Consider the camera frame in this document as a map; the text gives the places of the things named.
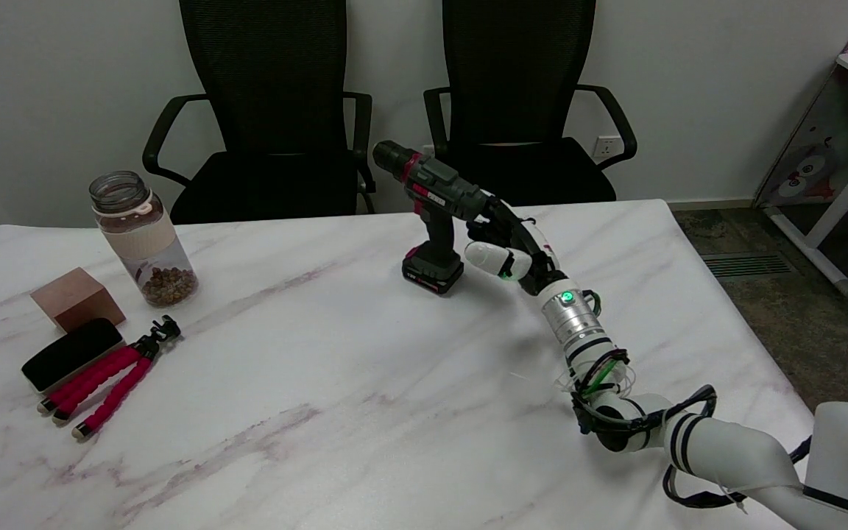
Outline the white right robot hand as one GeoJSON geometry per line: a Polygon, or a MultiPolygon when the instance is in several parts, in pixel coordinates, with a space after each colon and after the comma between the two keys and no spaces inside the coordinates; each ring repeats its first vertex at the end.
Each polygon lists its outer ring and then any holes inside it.
{"type": "Polygon", "coordinates": [[[528,295],[568,278],[536,221],[516,215],[497,196],[488,195],[480,218],[467,223],[467,234],[465,260],[501,280],[518,282],[528,295]]]}

